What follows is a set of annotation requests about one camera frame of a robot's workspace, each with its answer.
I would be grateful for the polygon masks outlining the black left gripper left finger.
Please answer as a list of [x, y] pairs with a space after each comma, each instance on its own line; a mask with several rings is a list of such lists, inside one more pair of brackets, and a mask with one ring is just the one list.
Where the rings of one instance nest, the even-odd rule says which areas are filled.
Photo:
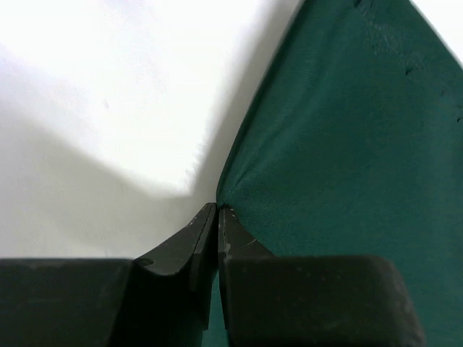
[[217, 206], [132, 262], [110, 346], [201, 346], [217, 271]]

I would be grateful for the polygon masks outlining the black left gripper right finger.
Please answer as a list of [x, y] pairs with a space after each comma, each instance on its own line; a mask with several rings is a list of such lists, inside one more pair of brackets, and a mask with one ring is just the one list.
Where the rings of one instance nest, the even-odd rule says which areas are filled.
[[219, 213], [219, 288], [230, 346], [281, 346], [281, 259], [245, 230], [230, 207]]

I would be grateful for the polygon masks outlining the dark green cloth placemat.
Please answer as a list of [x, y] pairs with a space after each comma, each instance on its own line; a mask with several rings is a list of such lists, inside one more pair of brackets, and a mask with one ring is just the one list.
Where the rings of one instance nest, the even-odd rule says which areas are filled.
[[285, 255], [377, 254], [462, 344], [462, 68], [408, 1], [305, 1], [216, 190]]

